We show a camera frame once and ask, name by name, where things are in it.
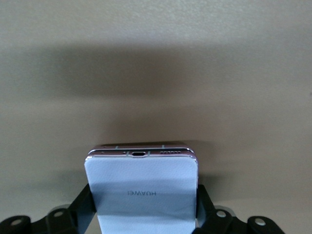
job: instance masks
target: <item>smartphone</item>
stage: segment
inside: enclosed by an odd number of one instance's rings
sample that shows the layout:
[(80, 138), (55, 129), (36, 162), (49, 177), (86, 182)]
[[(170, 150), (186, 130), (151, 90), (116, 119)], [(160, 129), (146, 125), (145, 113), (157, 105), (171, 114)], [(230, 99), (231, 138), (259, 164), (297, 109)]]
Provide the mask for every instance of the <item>smartphone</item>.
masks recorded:
[(191, 234), (198, 162), (186, 145), (99, 145), (85, 170), (104, 234)]

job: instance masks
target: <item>black mechanical arm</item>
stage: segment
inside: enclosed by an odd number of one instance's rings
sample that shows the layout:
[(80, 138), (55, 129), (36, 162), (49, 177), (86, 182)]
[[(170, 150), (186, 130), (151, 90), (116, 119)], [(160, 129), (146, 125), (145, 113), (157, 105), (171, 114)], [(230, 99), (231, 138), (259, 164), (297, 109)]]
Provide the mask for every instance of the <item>black mechanical arm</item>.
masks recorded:
[[(263, 216), (252, 216), (247, 223), (226, 209), (218, 209), (203, 185), (197, 190), (197, 221), (192, 234), (285, 234)], [(0, 223), (0, 234), (84, 234), (96, 213), (87, 184), (68, 208), (51, 211), (32, 223), (28, 216), (13, 216)]]

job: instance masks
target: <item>plain background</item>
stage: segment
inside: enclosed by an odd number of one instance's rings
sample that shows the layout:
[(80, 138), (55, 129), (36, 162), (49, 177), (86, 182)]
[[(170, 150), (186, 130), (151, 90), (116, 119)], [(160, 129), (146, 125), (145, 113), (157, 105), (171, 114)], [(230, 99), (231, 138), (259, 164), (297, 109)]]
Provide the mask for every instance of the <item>plain background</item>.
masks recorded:
[(97, 143), (161, 140), (215, 204), (311, 233), (312, 2), (0, 2), (0, 220), (70, 203)]

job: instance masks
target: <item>charging port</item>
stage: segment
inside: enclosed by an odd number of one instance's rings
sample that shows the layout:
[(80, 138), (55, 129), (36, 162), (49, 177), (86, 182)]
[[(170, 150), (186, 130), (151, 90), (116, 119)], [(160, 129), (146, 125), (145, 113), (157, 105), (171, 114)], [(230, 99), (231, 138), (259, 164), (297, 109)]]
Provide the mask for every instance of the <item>charging port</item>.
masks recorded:
[(142, 157), (145, 155), (145, 152), (133, 152), (132, 156)]

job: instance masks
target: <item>silver screw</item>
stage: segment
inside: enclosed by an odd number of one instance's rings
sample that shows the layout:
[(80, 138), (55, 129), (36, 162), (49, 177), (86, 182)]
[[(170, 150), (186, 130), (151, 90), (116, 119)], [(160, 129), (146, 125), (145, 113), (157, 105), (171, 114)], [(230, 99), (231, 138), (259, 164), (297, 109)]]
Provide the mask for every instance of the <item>silver screw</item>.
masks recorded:
[(11, 226), (15, 226), (15, 225), (18, 225), (21, 223), (21, 218), (19, 219), (15, 219), (12, 223), (11, 223)]
[(225, 218), (226, 217), (226, 213), (224, 211), (218, 211), (216, 213), (217, 216), (219, 216), (220, 218)]
[(59, 212), (56, 212), (54, 213), (54, 217), (60, 217), (64, 212), (63, 211), (59, 211)]
[(260, 225), (260, 226), (264, 226), (265, 225), (265, 221), (261, 218), (256, 218), (255, 220), (255, 223)]

